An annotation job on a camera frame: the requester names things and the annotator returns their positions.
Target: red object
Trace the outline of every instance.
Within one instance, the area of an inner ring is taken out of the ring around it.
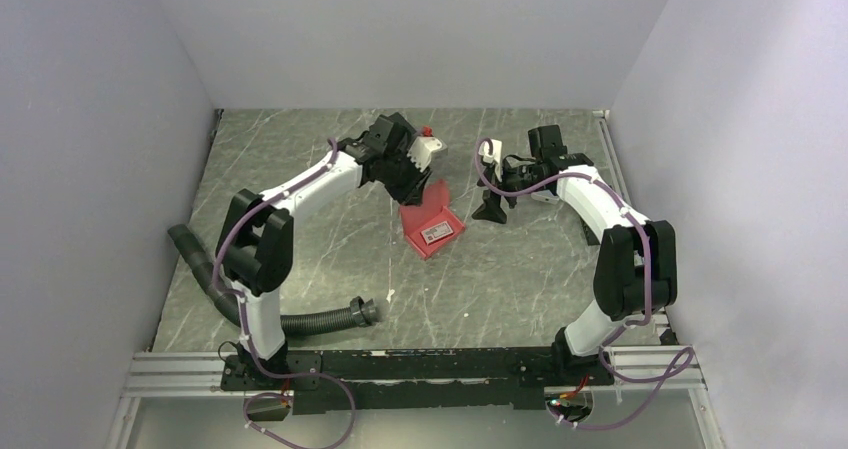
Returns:
[[[422,259],[427,259],[465,230],[448,209],[448,184],[440,179],[424,189],[420,206],[400,206],[403,234]]]

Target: marble tabletop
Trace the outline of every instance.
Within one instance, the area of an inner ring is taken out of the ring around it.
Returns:
[[[448,146],[431,181],[445,179],[450,209],[467,228],[424,261],[403,237],[398,206],[381,185],[339,198],[295,234],[294,267],[281,310],[296,314],[344,307],[361,295],[377,301],[382,322],[368,328],[291,340],[291,347],[410,349],[548,345],[592,300],[597,247],[563,203],[521,198],[499,225],[470,216],[480,204],[471,154],[489,136],[507,153],[528,155],[527,130],[559,124],[570,152],[583,152],[612,181],[611,161],[591,111],[535,109],[227,110],[218,126],[189,225],[207,248],[217,242],[230,199],[243,188],[277,186],[327,152],[326,138],[357,136],[380,114],[401,112],[429,125]],[[154,351],[215,350],[235,340],[180,261]],[[659,344],[652,326],[628,331],[620,344]]]

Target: cable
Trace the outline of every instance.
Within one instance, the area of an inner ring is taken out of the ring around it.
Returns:
[[[224,348],[224,346],[226,346],[227,344],[229,344],[229,345],[233,346],[233,349],[238,350],[238,347],[236,346],[236,343],[235,343],[235,342],[233,342],[233,341],[224,341],[224,342],[222,342],[222,343],[221,343],[221,345],[220,345],[220,346],[218,346],[218,351],[217,351],[217,352],[218,352],[218,359],[220,359],[220,360],[222,360],[222,361],[224,361],[224,362],[227,362],[227,360],[226,360],[226,359],[224,359],[224,356],[222,356],[222,355],[221,355],[221,349],[223,349],[223,348]]]
[[[495,185],[492,184],[488,179],[486,179],[486,176],[484,175],[483,164],[480,161],[481,158],[478,157],[478,155],[480,154],[480,148],[483,147],[483,144],[486,144],[488,146],[489,154],[492,153],[493,145],[492,145],[491,139],[486,137],[486,138],[483,138],[483,139],[480,139],[479,141],[477,141],[477,145],[474,147],[474,156],[473,156],[474,157],[474,167],[477,170],[477,175],[480,178],[480,181],[483,183],[484,186],[486,186],[486,188],[488,188],[494,194],[498,194],[501,197],[524,196],[524,195],[527,195],[527,194],[531,194],[531,193],[535,192],[537,189],[544,187],[544,186],[547,186],[548,184],[550,184],[550,183],[552,183],[556,180],[559,180],[559,179],[562,179],[562,178],[565,178],[565,177],[572,177],[572,178],[583,179],[583,180],[589,181],[591,184],[594,184],[594,185],[600,187],[601,189],[604,190],[604,192],[606,192],[610,196],[610,198],[612,198],[613,202],[615,202],[616,206],[618,206],[619,209],[623,209],[625,207],[624,201],[621,200],[621,197],[619,197],[619,195],[616,194],[616,192],[611,187],[609,187],[607,184],[605,184],[603,181],[601,181],[600,179],[594,179],[593,180],[591,177],[587,176],[586,174],[582,174],[582,173],[578,173],[578,172],[561,172],[559,174],[555,174],[555,175],[553,175],[553,176],[551,176],[551,177],[549,177],[549,178],[547,178],[547,179],[545,179],[545,180],[543,180],[543,181],[541,181],[537,184],[534,184],[534,185],[532,185],[532,186],[530,186],[526,189],[523,189],[521,191],[515,191],[515,192],[502,191],[502,190],[498,189],[497,187],[495,187]],[[692,360],[695,358],[695,351],[691,347],[684,347],[674,356],[674,358],[668,364],[668,367],[666,367],[666,370],[665,370],[665,372],[663,372],[662,375],[656,376],[656,377],[646,377],[646,378],[642,378],[642,379],[636,379],[636,378],[628,377],[628,376],[625,376],[625,375],[619,373],[612,366],[610,366],[609,363],[604,359],[604,350],[610,344],[615,342],[615,340],[618,339],[619,336],[621,336],[621,334],[624,333],[624,331],[626,329],[625,326],[646,326],[651,322],[651,310],[652,310],[652,307],[653,307],[652,306],[652,304],[653,304],[653,300],[652,300],[653,294],[651,293],[651,245],[650,245],[650,242],[648,241],[648,234],[645,233],[645,229],[642,228],[641,224],[639,224],[639,222],[636,220],[636,218],[633,217],[629,212],[626,212],[624,214],[624,217],[627,219],[628,222],[630,222],[630,224],[636,230],[636,233],[639,234],[639,240],[642,243],[642,253],[644,254],[644,264],[643,265],[644,265],[644,271],[645,271],[644,272],[644,278],[645,278],[644,299],[645,299],[646,311],[645,311],[644,317],[641,320],[625,322],[624,326],[619,327],[604,342],[602,342],[601,346],[598,348],[598,358],[600,359],[601,364],[604,366],[604,368],[607,371],[609,371],[610,374],[619,378],[622,381],[630,382],[630,383],[656,382],[657,385],[656,385],[656,387],[654,387],[654,389],[651,391],[651,393],[648,395],[648,397],[642,402],[642,404],[639,407],[636,408],[636,410],[634,410],[629,416],[625,417],[624,419],[622,419],[618,422],[614,422],[612,424],[605,424],[605,425],[586,425],[586,424],[578,425],[576,422],[573,423],[575,428],[586,430],[586,431],[605,431],[605,430],[618,429],[619,427],[622,427],[622,426],[632,422],[634,419],[636,419],[642,413],[642,411],[645,410],[646,407],[648,407],[648,405],[651,403],[651,401],[654,400],[654,398],[656,397],[657,393],[659,392],[660,388],[665,383],[665,381],[667,381],[668,379],[670,379],[670,378],[676,376],[677,374],[680,374],[681,372],[683,372],[687,367],[689,367],[689,364],[691,364]],[[680,364],[679,367],[675,368],[675,365],[678,363],[680,358],[683,357],[684,355],[687,356],[686,360],[683,361]]]
[[[283,388],[280,389],[280,395],[283,396],[282,402],[283,402],[283,405],[286,406],[286,407],[291,407],[291,404],[289,402],[289,397],[286,396],[286,392],[288,392],[288,390],[290,388],[291,388],[291,379],[286,379],[286,382],[283,383]]]
[[[503,158],[504,158],[504,160],[515,159],[518,162],[536,162],[536,159],[533,159],[532,157],[521,157],[521,156],[516,156],[515,154],[507,154]]]
[[[583,379],[580,379],[580,384],[577,386],[577,389],[563,393],[563,394],[560,394],[559,398],[560,399],[571,399],[571,398],[573,398],[574,396],[579,394],[580,391],[582,391],[584,387],[586,387],[586,384],[588,382],[589,382],[589,374],[586,374],[585,376],[583,376]]]
[[[253,338],[250,336],[250,326],[249,326],[248,320],[247,320],[247,307],[245,306],[245,294],[242,291],[239,291],[239,290],[236,290],[236,289],[226,289],[226,288],[221,287],[221,285],[220,285],[221,284],[221,277],[220,277],[220,275],[221,275],[221,265],[224,262],[224,256],[226,255],[227,250],[229,249],[230,245],[232,245],[233,241],[235,240],[235,238],[238,235],[241,228],[244,227],[244,225],[247,224],[256,214],[263,211],[265,208],[269,207],[270,205],[272,205],[276,202],[279,202],[279,201],[285,199],[291,193],[298,191],[299,189],[307,186],[308,184],[311,184],[313,181],[315,181],[316,179],[318,179],[319,177],[321,177],[322,175],[324,175],[330,169],[333,168],[333,166],[336,163],[336,159],[338,158],[338,155],[339,155],[339,147],[338,147],[338,144],[336,144],[336,140],[333,139],[333,138],[328,139],[327,142],[330,144],[331,153],[330,153],[330,159],[327,161],[326,164],[322,165],[321,167],[318,168],[318,170],[309,174],[308,176],[306,176],[305,178],[303,178],[299,182],[292,184],[291,187],[287,187],[287,188],[283,189],[282,191],[280,191],[278,194],[275,194],[274,196],[263,200],[256,207],[247,211],[247,213],[245,213],[235,223],[233,228],[230,230],[229,234],[227,234],[227,237],[224,238],[224,242],[221,244],[221,248],[218,251],[218,254],[215,256],[215,261],[212,265],[212,284],[215,284],[216,287],[221,292],[233,294],[233,295],[236,296],[236,300],[238,301],[238,306],[239,306],[238,307],[239,308],[239,321],[241,322],[242,334],[244,335],[244,339],[247,341],[248,349],[249,349],[249,352],[250,352],[250,356],[253,359],[253,363],[256,365],[256,368],[259,370],[260,373],[262,373],[262,375],[264,375],[265,377],[269,377],[271,379],[294,379],[294,378],[298,378],[298,377],[318,377],[318,378],[321,378],[321,379],[326,379],[326,380],[328,380],[328,381],[330,381],[330,382],[332,382],[332,383],[334,383],[334,384],[336,384],[336,385],[338,385],[339,387],[342,388],[345,395],[347,396],[348,401],[350,402],[350,423],[348,424],[347,430],[345,430],[344,434],[342,434],[342,436],[336,442],[321,448],[321,449],[335,449],[336,447],[339,447],[342,443],[344,443],[347,440],[347,438],[350,437],[351,432],[353,432],[353,425],[356,422],[356,401],[354,401],[354,399],[353,399],[353,393],[350,392],[350,389],[341,380],[339,380],[339,379],[337,379],[333,376],[321,373],[321,372],[315,372],[315,373],[301,372],[301,373],[292,373],[292,374],[275,374],[275,373],[265,369],[262,366],[261,362],[259,361],[259,356],[256,355],[257,354],[256,346],[253,344]],[[245,428],[249,427],[249,428],[251,428],[251,429],[253,429],[257,432],[260,432],[260,433],[270,437],[271,439],[273,439],[273,440],[275,440],[275,441],[277,441],[281,444],[284,444],[288,447],[291,447],[292,449],[307,449],[307,448],[305,448],[303,446],[299,446],[299,445],[297,445],[297,444],[295,444],[295,443],[293,443],[289,440],[283,439],[282,437],[275,434],[274,432],[269,431],[269,430],[265,429],[264,427],[261,427],[259,424],[256,424],[255,422],[250,420],[250,416],[248,414],[248,408],[250,407],[250,405],[256,400],[269,399],[269,398],[276,398],[276,399],[280,399],[280,400],[285,400],[285,396],[281,395],[280,393],[263,392],[263,393],[255,395],[255,396],[252,396],[245,401],[244,406],[242,407],[242,414],[244,415],[244,420],[246,421],[246,424],[245,424],[244,427]]]

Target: white object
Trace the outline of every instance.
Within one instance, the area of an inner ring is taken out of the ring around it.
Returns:
[[[483,162],[485,164],[495,164],[495,177],[500,181],[501,180],[501,161],[503,160],[503,143],[497,139],[491,139],[492,141],[492,149],[489,150],[488,144],[483,144],[480,146],[480,150],[477,151],[477,154],[483,156]]]
[[[433,154],[447,149],[445,143],[435,137],[418,136],[406,154],[419,171],[424,171],[433,161]]]
[[[424,242],[426,242],[428,246],[450,236],[451,234],[453,234],[453,229],[447,221],[442,221],[421,231],[421,237],[424,238]]]

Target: metal frame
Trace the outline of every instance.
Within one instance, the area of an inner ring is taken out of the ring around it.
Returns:
[[[609,111],[594,111],[598,133],[610,162],[613,175],[611,182],[616,192],[630,204],[630,194],[624,184],[607,125],[608,114]],[[655,314],[653,319],[657,336],[671,328],[665,309]],[[683,346],[618,346],[609,348],[608,354],[616,370],[630,377],[643,378],[661,375],[682,348]],[[136,414],[144,398],[245,398],[254,394],[222,391],[220,383],[223,370],[224,362],[215,352],[135,354],[115,412],[106,449],[126,449]],[[463,381],[463,379],[444,379],[429,382],[450,380]],[[625,392],[648,391],[653,387],[653,383],[632,384],[616,380],[613,385],[591,386],[591,389],[592,391],[615,391],[620,403]],[[546,387],[545,393],[558,394],[572,389],[574,388],[563,386]],[[661,391],[687,391],[704,447],[707,449],[725,447],[697,358],[688,369],[663,384]]]

